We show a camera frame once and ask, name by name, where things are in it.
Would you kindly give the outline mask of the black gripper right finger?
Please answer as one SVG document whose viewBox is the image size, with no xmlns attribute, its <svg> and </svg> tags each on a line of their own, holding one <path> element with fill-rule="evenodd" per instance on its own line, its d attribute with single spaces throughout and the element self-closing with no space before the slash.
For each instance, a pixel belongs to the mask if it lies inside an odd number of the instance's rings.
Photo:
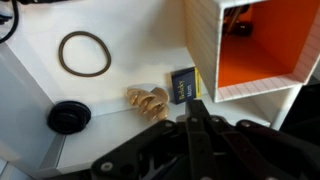
<svg viewBox="0 0 320 180">
<path fill-rule="evenodd" d="M 234 126 L 186 103 L 192 180 L 320 180 L 319 147 L 250 120 Z"/>
</svg>

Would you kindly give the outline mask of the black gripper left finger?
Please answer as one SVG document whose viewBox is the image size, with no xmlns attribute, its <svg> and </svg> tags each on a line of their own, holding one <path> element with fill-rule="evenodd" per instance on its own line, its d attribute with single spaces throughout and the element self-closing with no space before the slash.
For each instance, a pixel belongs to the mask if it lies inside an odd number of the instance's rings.
<svg viewBox="0 0 320 180">
<path fill-rule="evenodd" d="M 92 180 L 152 180 L 187 154 L 185 126 L 160 121 L 101 156 L 91 165 Z"/>
</svg>

